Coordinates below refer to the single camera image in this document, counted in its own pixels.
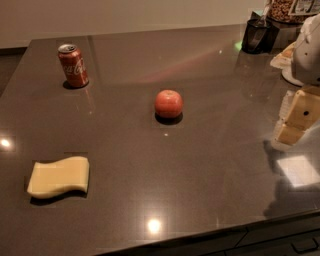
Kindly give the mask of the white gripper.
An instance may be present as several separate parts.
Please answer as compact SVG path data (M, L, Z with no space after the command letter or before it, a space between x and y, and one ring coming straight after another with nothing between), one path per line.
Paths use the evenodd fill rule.
M292 71L303 84L296 92L288 90L282 100L274 141L295 145L305 132L320 119L320 14L309 17L296 40Z

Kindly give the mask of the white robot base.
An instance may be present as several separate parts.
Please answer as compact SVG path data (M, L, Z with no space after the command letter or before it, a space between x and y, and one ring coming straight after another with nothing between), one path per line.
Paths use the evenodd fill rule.
M290 67L286 67L282 70L282 77L289 83L295 85L295 86L298 86L298 87L302 87L303 86L303 83L296 79L294 76L293 76L293 72L292 72L292 69Z

